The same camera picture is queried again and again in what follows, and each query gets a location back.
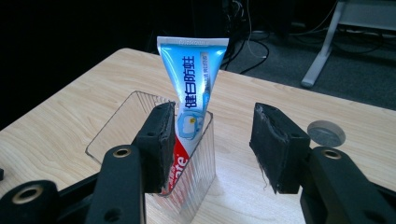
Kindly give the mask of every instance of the transparent plastic cup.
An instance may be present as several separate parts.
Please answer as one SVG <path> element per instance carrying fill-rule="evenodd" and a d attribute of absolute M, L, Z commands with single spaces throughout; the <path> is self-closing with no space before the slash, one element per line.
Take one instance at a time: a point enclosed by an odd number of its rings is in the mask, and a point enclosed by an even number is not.
<path fill-rule="evenodd" d="M 131 144 L 152 108 L 169 101 L 134 91 L 87 146 L 87 155 L 101 163 L 109 149 Z M 213 114 L 206 112 L 202 138 L 173 190 L 167 194 L 146 194 L 148 223 L 190 223 L 215 175 Z"/>

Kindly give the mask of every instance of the gray carpet floor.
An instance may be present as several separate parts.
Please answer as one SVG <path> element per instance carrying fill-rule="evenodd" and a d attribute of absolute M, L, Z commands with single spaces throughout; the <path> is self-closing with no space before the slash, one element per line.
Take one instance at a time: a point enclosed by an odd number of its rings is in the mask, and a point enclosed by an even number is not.
<path fill-rule="evenodd" d="M 307 89 L 301 86 L 305 73 L 322 47 L 325 35 L 326 32 L 322 31 L 314 35 L 290 35 L 287 39 L 281 39 L 274 34 L 253 32 L 247 38 L 250 41 L 243 44 L 241 40 L 235 44 L 234 56 L 239 49 L 240 52 L 221 68 L 241 74 L 263 62 L 242 75 L 396 110 L 394 35 L 338 31 L 332 42 L 332 53 L 314 87 Z M 266 60 L 262 58 L 264 55 L 268 55 Z"/>

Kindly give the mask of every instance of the colgate logo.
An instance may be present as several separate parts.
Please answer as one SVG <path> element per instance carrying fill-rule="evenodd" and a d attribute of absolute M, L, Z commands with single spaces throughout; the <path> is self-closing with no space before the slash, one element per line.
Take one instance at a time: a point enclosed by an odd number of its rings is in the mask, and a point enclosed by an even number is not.
<path fill-rule="evenodd" d="M 176 165 L 176 178 L 179 178 L 181 172 L 183 171 L 184 167 L 187 164 L 188 159 L 184 159 L 184 157 L 177 158 L 177 165 Z"/>

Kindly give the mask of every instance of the toothpaste tube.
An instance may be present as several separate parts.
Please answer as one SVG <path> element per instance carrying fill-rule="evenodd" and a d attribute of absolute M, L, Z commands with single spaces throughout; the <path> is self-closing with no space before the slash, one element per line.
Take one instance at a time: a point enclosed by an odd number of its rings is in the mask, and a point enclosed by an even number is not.
<path fill-rule="evenodd" d="M 157 37 L 157 47 L 177 92 L 177 139 L 167 190 L 170 192 L 198 145 L 210 94 L 228 38 Z"/>

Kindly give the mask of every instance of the black cable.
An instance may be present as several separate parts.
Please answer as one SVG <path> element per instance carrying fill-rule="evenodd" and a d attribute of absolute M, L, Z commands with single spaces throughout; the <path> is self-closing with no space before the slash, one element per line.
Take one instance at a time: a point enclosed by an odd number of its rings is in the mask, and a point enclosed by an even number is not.
<path fill-rule="evenodd" d="M 230 65 L 230 63 L 231 63 L 231 62 L 239 55 L 239 53 L 242 51 L 242 49 L 243 49 L 244 46 L 245 46 L 245 42 L 246 42 L 246 39 L 244 39 L 244 41 L 242 42 L 241 47 L 240 47 L 239 50 L 235 53 L 235 55 L 234 55 L 234 56 L 233 56 L 233 54 L 230 55 L 230 58 L 229 58 L 228 62 L 227 62 L 227 63 L 223 63 L 223 64 L 221 65 L 221 67 L 222 67 L 223 65 L 226 65 L 226 66 L 223 68 L 223 70 L 227 71 L 228 65 Z"/>
<path fill-rule="evenodd" d="M 384 45 L 384 36 L 382 36 L 381 33 L 376 33 L 378 39 L 376 41 L 373 41 L 372 37 L 373 36 L 368 36 L 368 32 L 361 32 L 357 34 L 352 34 L 348 32 L 347 30 L 341 30 L 339 29 L 341 34 L 344 34 L 347 38 L 349 38 L 351 41 L 357 43 L 359 46 L 363 47 L 367 44 L 373 44 L 374 46 L 371 49 L 367 50 L 362 50 L 362 51 L 351 51 L 351 50 L 346 50 L 341 48 L 339 45 L 336 44 L 336 41 L 333 41 L 333 45 L 340 51 L 344 53 L 349 53 L 349 54 L 365 54 L 365 53 L 370 53 L 373 52 L 377 49 L 380 49 Z"/>
<path fill-rule="evenodd" d="M 239 74 L 241 74 L 241 75 L 244 75 L 246 72 L 248 72 L 248 71 L 252 70 L 253 68 L 256 68 L 257 66 L 259 66 L 260 64 L 264 63 L 267 60 L 268 55 L 270 54 L 270 50 L 262 42 L 259 42 L 259 41 L 256 41 L 256 40 L 250 40 L 250 41 L 253 41 L 253 42 L 257 43 L 257 44 L 262 45 L 267 50 L 267 54 L 264 57 L 262 57 L 262 60 L 259 63 L 256 63 L 253 66 L 249 67 L 248 69 L 245 69 L 242 72 L 240 72 Z"/>

